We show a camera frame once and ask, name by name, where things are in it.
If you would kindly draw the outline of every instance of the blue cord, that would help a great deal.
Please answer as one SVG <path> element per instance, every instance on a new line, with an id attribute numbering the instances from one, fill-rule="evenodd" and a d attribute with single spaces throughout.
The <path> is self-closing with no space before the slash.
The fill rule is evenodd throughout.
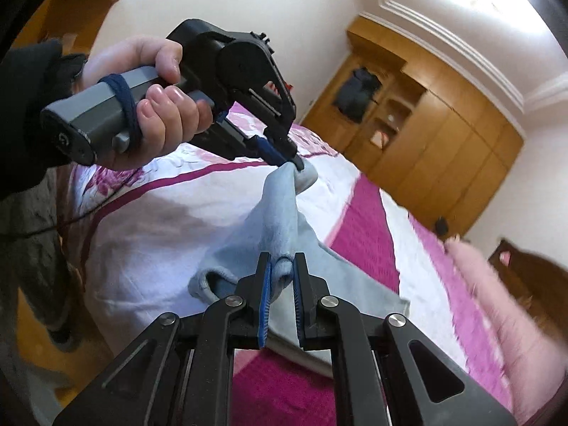
<path id="1" fill-rule="evenodd" d="M 113 91 L 116 96 L 117 101 L 122 107 L 124 116 L 126 117 L 126 123 L 129 127 L 130 144 L 129 149 L 137 149 L 142 141 L 142 130 L 138 124 L 138 118 L 136 116 L 136 102 L 130 91 L 129 84 L 122 75 L 118 73 L 111 73 L 106 75 L 99 80 L 109 85 L 109 88 Z"/>

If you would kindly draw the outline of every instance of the pink stripe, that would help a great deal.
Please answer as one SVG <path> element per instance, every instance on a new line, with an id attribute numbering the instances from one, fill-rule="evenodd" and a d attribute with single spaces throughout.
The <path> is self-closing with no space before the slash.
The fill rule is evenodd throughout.
<path id="1" fill-rule="evenodd" d="M 481 311 L 469 294 L 464 280 L 456 272 L 452 259 L 445 254 L 438 238 L 412 215 L 409 214 L 408 217 L 448 293 L 455 335 L 468 357 L 470 376 L 510 410 L 510 390 L 503 384 L 503 367 L 495 358 Z"/>
<path id="2" fill-rule="evenodd" d="M 349 206 L 351 205 L 352 200 L 353 200 L 353 192 L 351 192 L 351 195 L 349 196 L 348 202 L 343 207 L 342 214 L 340 215 L 339 219 L 337 220 L 337 222 L 335 223 L 335 225 L 333 226 L 333 228 L 329 232 L 326 240 L 324 241 L 325 245 L 331 247 L 331 245 L 333 244 L 333 242 L 337 238 L 337 234 L 339 234 L 339 231 L 341 230 L 341 228 L 343 226 L 343 223 L 345 221 L 345 215 L 347 214 L 347 210 L 349 209 Z"/>
<path id="3" fill-rule="evenodd" d="M 379 189 L 363 174 L 357 180 L 331 249 L 377 282 L 398 293 L 393 237 Z"/>
<path id="4" fill-rule="evenodd" d="M 233 378 L 232 426 L 334 426 L 333 380 L 263 349 Z"/>
<path id="5" fill-rule="evenodd" d="M 243 163 L 215 163 L 214 165 L 206 166 L 200 170 L 192 171 L 191 173 L 183 173 L 175 177 L 168 177 L 164 179 L 156 179 L 143 186 L 136 187 L 124 195 L 121 195 L 112 202 L 107 203 L 93 216 L 93 221 L 89 226 L 89 230 L 84 238 L 83 248 L 81 250 L 81 269 L 84 270 L 84 264 L 89 257 L 89 250 L 91 248 L 91 240 L 97 230 L 99 223 L 108 216 L 110 213 L 118 210 L 127 203 L 130 203 L 145 194 L 152 189 L 159 189 L 160 187 L 172 186 L 180 182 L 192 181 L 194 179 L 200 178 L 201 176 L 206 176 L 208 174 L 219 172 L 219 171 L 232 171 L 238 170 L 240 168 L 248 168 L 252 166 L 262 166 L 266 165 L 265 162 L 243 162 Z"/>

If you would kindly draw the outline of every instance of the black bag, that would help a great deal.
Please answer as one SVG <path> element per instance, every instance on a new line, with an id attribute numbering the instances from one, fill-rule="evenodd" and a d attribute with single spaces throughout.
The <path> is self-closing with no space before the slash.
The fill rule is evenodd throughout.
<path id="1" fill-rule="evenodd" d="M 333 104 L 350 120 L 361 123 L 368 104 L 381 86 L 377 76 L 362 67 L 353 71 L 353 76 L 340 88 Z"/>

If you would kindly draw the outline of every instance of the pink pillow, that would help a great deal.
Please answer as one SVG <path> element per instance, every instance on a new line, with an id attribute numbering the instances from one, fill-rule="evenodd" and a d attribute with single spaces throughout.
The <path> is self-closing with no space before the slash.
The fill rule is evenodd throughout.
<path id="1" fill-rule="evenodd" d="M 524 424 L 564 380 L 567 355 L 519 306 L 495 269 L 470 244 L 449 239 L 446 250 L 495 328 L 513 394 L 513 414 Z"/>

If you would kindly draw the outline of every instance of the hand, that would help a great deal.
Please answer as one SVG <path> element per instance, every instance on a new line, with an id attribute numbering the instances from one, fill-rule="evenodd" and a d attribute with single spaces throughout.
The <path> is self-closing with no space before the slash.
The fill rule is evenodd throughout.
<path id="1" fill-rule="evenodd" d="M 122 73 L 142 65 L 155 65 L 168 83 L 180 81 L 180 44 L 157 37 L 126 39 L 89 58 L 84 65 L 76 92 L 86 89 L 109 73 Z M 142 140 L 138 149 L 119 154 L 110 151 L 98 164 L 112 170 L 139 168 L 155 157 L 175 151 L 182 142 L 205 131 L 213 122 L 211 108 L 205 101 L 197 104 L 176 86 L 152 85 L 136 113 Z"/>

